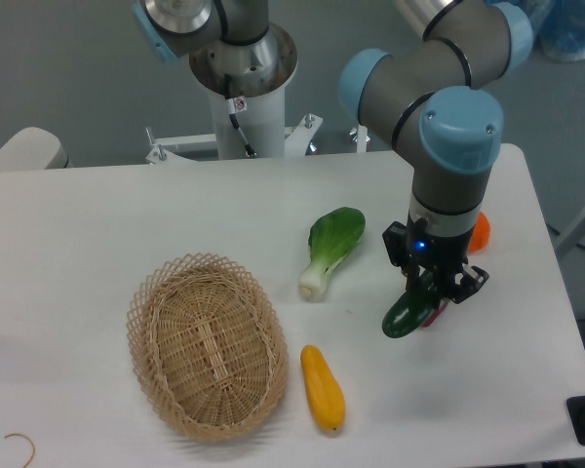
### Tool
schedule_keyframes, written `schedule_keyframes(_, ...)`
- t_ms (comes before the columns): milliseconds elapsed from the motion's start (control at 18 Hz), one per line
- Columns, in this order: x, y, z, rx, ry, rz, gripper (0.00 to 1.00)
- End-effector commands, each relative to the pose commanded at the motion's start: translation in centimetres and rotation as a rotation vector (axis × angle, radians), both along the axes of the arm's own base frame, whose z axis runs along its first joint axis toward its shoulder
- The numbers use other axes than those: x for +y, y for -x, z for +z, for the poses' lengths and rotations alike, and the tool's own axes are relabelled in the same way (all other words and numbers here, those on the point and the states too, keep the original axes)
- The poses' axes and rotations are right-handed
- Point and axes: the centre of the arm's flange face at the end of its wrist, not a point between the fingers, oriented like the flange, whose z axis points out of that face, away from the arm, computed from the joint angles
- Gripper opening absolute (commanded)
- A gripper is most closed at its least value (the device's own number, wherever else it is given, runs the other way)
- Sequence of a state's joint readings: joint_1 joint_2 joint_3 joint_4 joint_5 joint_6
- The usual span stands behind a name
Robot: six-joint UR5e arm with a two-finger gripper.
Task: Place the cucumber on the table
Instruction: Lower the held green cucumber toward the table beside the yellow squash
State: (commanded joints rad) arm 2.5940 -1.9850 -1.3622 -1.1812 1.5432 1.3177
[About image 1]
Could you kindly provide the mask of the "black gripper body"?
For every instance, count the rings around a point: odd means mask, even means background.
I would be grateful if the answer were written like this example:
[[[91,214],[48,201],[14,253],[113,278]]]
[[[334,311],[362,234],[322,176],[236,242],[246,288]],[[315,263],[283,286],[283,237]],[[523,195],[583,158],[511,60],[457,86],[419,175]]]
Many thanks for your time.
[[[401,269],[410,262],[419,266],[419,276],[433,275],[437,294],[449,274],[468,265],[467,250],[474,230],[474,213],[438,214],[412,212],[408,222],[393,222],[382,234],[390,262]]]

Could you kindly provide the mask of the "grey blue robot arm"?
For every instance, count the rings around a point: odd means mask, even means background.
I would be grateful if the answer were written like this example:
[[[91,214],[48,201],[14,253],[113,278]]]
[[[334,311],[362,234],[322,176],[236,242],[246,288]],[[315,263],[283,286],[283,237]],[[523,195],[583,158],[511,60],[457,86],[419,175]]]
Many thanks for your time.
[[[382,322],[392,338],[431,324],[488,279],[468,260],[504,125],[485,85],[524,62],[533,42],[526,14],[509,3],[402,1],[399,9],[421,46],[403,58],[363,50],[337,85],[347,112],[413,169],[407,220],[383,233],[406,277]],[[220,158],[284,155],[293,138],[283,90],[297,57],[266,2],[137,1],[133,12],[157,57],[189,58],[211,94]]]

